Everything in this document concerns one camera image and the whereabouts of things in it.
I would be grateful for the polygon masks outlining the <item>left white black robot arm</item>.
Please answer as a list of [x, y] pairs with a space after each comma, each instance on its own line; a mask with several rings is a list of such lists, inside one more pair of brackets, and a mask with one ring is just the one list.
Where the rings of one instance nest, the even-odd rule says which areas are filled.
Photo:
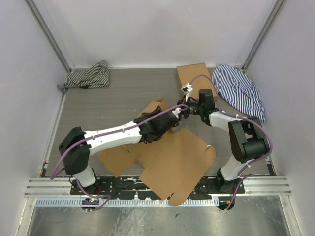
[[99, 131], [83, 131], [81, 127], [75, 127], [59, 144], [63, 169], [67, 175], [75, 177], [80, 190], [93, 195], [98, 191], [99, 183], [88, 165], [90, 156], [121, 145], [158, 141], [178, 125], [180, 112], [180, 108], [166, 111], [157, 108], [119, 127]]

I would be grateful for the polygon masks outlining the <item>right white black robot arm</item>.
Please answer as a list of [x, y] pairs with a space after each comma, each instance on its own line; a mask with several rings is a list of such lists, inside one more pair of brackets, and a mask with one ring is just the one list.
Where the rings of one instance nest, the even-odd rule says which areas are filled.
[[270, 151], [271, 145], [257, 117], [237, 118], [220, 111], [214, 102], [200, 102], [191, 97], [178, 100], [177, 104], [188, 106], [181, 112], [185, 119], [198, 115], [206, 125], [229, 133], [232, 156], [215, 177], [214, 186], [220, 193], [235, 190], [245, 168]]

